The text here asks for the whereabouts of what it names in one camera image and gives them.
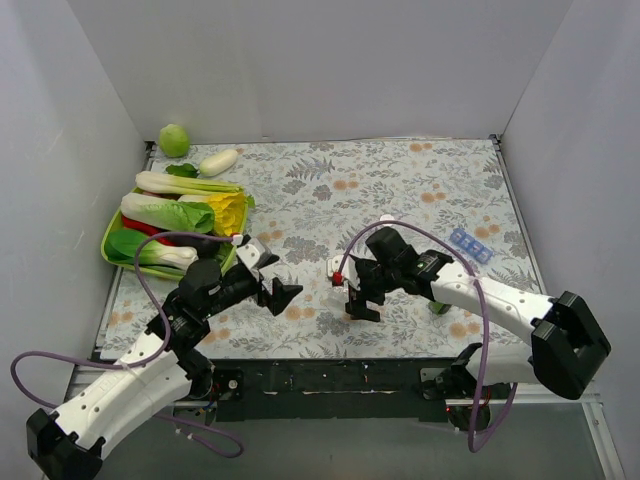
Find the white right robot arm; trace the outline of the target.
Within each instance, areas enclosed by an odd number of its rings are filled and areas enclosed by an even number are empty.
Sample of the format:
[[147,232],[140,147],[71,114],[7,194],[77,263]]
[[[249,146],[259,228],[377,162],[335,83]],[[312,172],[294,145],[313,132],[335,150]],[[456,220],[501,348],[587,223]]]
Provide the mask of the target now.
[[478,315],[519,338],[511,349],[484,354],[467,346],[427,389],[445,397],[475,397],[498,384],[537,383],[553,394],[579,399],[611,352],[611,345],[584,299],[569,291],[558,297],[518,290],[477,277],[438,250],[417,252],[385,226],[371,234],[370,258],[344,253],[327,262],[334,286],[347,289],[345,311],[377,322],[387,294],[402,290],[446,308]]

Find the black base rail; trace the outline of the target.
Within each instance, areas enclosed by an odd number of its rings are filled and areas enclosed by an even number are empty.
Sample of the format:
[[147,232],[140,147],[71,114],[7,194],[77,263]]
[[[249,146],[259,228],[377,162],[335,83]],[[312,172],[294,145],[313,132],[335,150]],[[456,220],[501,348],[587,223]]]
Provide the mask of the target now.
[[476,381],[460,360],[217,360],[200,398],[172,402],[209,420],[399,419],[445,422],[447,401],[470,404]]

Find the yellow leafy vegetable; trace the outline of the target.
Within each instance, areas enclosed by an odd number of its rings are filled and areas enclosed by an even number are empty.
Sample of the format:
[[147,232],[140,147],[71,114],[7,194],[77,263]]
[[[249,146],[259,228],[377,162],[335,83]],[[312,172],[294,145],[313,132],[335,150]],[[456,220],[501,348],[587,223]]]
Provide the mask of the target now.
[[242,192],[216,192],[206,203],[214,212],[213,232],[230,237],[244,231],[246,196]]

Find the green pill bottle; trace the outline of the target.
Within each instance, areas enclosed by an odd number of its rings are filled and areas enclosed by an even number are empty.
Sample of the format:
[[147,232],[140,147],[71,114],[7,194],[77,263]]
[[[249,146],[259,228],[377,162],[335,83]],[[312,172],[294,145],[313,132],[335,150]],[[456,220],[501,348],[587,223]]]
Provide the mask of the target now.
[[450,310],[451,305],[437,301],[431,301],[428,307],[429,310],[435,315],[444,315]]

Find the purple eggplant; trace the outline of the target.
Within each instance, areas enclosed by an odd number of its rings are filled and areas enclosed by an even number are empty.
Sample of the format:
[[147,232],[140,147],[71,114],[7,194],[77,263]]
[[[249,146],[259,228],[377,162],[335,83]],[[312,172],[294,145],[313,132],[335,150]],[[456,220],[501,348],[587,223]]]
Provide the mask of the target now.
[[223,243],[216,242],[210,238],[196,238],[180,235],[158,238],[158,241],[173,251],[176,255],[180,255],[184,258],[194,255],[193,252],[188,253],[187,249],[194,250],[195,254],[200,259],[214,258],[223,246]]

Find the napa cabbage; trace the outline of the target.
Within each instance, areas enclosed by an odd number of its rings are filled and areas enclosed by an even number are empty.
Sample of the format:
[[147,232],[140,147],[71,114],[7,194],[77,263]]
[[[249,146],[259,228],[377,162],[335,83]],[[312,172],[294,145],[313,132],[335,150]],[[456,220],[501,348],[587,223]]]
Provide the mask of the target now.
[[169,231],[209,233],[215,223],[215,213],[206,203],[180,202],[139,193],[125,195],[120,211],[131,220]]

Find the red chili pepper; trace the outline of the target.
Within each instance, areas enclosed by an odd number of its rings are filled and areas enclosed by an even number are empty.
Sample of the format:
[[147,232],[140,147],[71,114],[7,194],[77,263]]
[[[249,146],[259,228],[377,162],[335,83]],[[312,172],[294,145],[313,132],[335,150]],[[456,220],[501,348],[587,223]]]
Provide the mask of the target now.
[[134,247],[138,247],[144,240],[153,235],[165,233],[165,230],[137,220],[132,220],[124,215],[121,216],[121,221],[123,226],[121,230],[122,241]]

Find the green bok choy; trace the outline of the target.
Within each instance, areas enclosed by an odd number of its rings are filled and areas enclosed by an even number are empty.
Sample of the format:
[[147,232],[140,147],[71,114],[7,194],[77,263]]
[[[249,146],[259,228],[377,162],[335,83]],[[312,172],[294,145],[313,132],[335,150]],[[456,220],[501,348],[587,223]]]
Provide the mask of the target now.
[[[137,249],[145,240],[138,247],[134,247],[122,241],[121,230],[112,231],[107,235],[104,242],[104,252],[108,260],[133,265]],[[187,252],[193,252],[194,255],[184,258],[176,255],[158,240],[152,240],[145,244],[139,252],[139,265],[166,266],[185,272],[192,263],[199,259],[194,250],[187,249]]]

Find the green round cabbage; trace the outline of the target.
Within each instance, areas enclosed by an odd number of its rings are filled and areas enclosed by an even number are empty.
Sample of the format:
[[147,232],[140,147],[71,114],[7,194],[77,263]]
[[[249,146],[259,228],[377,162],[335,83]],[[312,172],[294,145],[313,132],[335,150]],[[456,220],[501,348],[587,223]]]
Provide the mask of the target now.
[[184,157],[190,148],[187,131],[180,125],[168,124],[158,135],[158,146],[170,158]]

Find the white radish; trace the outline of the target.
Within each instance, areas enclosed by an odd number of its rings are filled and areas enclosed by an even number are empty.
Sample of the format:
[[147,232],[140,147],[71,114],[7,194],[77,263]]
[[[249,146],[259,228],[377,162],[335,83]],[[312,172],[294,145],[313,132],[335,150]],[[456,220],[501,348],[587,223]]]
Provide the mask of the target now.
[[236,149],[225,149],[216,152],[202,160],[199,164],[199,172],[204,177],[217,176],[237,162],[239,153]]

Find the long bok choy stalk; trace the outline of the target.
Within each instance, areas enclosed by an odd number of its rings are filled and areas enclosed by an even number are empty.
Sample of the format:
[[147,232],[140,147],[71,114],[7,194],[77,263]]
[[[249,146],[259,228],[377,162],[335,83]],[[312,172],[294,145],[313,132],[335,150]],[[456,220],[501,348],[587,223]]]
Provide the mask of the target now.
[[135,177],[136,186],[155,194],[207,195],[210,193],[243,193],[242,186],[201,178],[180,177],[170,174],[143,171]]

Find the white pill bottle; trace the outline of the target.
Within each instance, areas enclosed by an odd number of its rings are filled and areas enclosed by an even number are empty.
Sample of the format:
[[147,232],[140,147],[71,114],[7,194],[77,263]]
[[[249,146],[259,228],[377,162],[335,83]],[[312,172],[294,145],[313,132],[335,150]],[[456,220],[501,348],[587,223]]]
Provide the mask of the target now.
[[324,302],[328,309],[343,311],[347,303],[347,296],[343,292],[330,292]]

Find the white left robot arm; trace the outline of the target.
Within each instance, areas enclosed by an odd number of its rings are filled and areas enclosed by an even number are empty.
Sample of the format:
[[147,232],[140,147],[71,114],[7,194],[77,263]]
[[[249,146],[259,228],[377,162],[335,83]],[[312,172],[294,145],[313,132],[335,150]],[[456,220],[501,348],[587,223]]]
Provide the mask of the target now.
[[214,366],[197,346],[210,332],[210,317],[246,299],[277,316],[302,291],[262,275],[261,267],[277,259],[246,245],[227,272],[213,259],[190,265],[116,363],[72,399],[28,418],[28,453],[45,476],[92,479],[115,446],[166,406],[207,397]]

